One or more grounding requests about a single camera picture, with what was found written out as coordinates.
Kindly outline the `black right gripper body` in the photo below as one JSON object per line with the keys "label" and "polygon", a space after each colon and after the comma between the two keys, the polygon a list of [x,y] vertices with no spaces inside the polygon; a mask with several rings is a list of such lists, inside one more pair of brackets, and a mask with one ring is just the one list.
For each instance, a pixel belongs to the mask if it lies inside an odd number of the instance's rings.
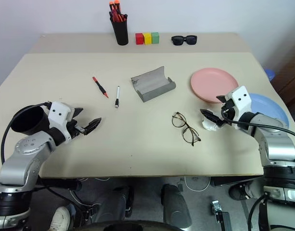
{"label": "black right gripper body", "polygon": [[227,102],[224,103],[224,105],[221,107],[221,114],[224,114],[224,115],[222,115],[220,126],[224,126],[225,124],[229,124],[229,125],[232,124],[230,120],[234,119],[233,107],[234,107],[234,102],[232,99],[227,100]]}

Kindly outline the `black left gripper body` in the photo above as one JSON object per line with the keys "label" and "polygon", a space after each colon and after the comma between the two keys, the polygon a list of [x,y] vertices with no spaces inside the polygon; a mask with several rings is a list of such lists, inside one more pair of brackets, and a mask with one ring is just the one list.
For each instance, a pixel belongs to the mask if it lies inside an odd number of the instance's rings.
{"label": "black left gripper body", "polygon": [[74,108],[72,108],[71,111],[67,113],[66,120],[66,140],[72,140],[79,134],[84,134],[84,128],[79,126],[77,121],[74,119]]}

